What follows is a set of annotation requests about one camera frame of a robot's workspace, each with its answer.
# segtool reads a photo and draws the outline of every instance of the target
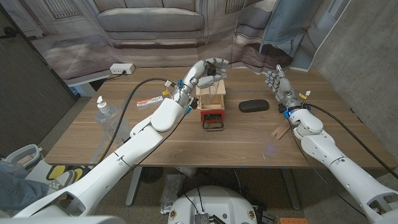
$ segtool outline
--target gray couch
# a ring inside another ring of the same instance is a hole
[[[202,0],[89,0],[89,3],[98,25],[116,42],[174,40],[187,44],[205,36]]]

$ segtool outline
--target concrete wall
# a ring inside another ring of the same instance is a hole
[[[397,9],[398,1],[351,0],[312,65],[396,159]]]

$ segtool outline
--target person's leg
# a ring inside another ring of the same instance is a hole
[[[0,171],[0,209],[22,210],[47,195],[49,186],[33,180],[18,179]]]
[[[75,180],[75,171],[68,170],[49,184],[18,179],[0,171],[0,210],[22,210],[38,199],[60,190]]]

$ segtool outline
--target blue connector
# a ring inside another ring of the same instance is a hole
[[[182,85],[183,85],[182,80],[178,80],[178,87],[182,88]]]
[[[284,116],[285,116],[285,118],[289,118],[289,114],[287,111],[284,112]]]
[[[185,114],[189,114],[189,112],[191,112],[192,108],[189,106],[187,107],[187,109],[185,110]]]

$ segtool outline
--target jeans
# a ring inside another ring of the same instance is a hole
[[[33,180],[18,179],[0,170],[0,209],[22,210],[45,197],[49,186]]]

